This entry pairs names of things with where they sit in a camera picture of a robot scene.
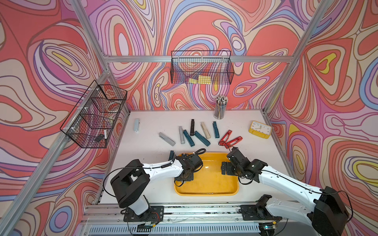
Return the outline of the dark teal pruning pliers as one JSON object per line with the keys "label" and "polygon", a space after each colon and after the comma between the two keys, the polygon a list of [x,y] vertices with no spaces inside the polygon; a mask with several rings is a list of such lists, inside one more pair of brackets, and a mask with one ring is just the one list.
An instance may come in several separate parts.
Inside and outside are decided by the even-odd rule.
{"label": "dark teal pruning pliers", "polygon": [[175,155],[175,152],[174,152],[173,150],[171,150],[171,151],[170,151],[170,154],[169,154],[169,159],[168,159],[168,160],[169,160],[169,161],[174,161],[175,156],[176,156],[176,155]]}

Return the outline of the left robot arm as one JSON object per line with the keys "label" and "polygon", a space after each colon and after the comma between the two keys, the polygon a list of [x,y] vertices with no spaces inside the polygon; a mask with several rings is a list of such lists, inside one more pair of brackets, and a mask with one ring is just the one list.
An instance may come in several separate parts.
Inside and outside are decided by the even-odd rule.
{"label": "left robot arm", "polygon": [[117,199],[120,208],[128,208],[135,215],[142,216],[151,212],[150,204],[143,192],[150,182],[173,179],[182,186],[194,179],[194,173],[203,167],[201,155],[206,149],[201,148],[190,154],[174,155],[172,159],[148,164],[135,159],[119,171],[111,180],[112,196]]}

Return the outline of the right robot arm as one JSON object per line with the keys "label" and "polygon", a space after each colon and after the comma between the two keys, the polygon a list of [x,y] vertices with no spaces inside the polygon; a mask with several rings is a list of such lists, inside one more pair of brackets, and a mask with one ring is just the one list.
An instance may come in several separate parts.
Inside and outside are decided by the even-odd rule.
{"label": "right robot arm", "polygon": [[250,161],[234,147],[221,164],[221,173],[270,186],[293,201],[284,201],[264,194],[252,205],[242,205],[245,220],[291,219],[313,227],[321,236],[340,236],[352,215],[348,213],[339,192],[331,187],[321,189],[287,176],[267,163]]}

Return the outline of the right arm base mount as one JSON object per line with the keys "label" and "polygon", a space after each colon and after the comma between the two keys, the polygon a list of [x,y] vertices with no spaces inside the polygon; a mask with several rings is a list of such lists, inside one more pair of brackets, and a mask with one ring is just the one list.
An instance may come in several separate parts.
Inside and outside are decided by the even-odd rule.
{"label": "right arm base mount", "polygon": [[266,208],[268,200],[272,198],[271,195],[264,194],[260,197],[257,203],[252,205],[241,205],[238,212],[242,214],[244,221],[256,221],[256,220],[273,220],[281,221],[282,217],[273,216]]}

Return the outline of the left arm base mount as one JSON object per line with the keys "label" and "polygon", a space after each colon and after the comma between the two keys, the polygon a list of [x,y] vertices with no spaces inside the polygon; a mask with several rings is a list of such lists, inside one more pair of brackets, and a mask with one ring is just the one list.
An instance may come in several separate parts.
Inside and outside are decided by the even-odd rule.
{"label": "left arm base mount", "polygon": [[137,215],[130,208],[121,210],[125,222],[151,222],[159,223],[163,221],[164,206],[151,206],[146,212]]}

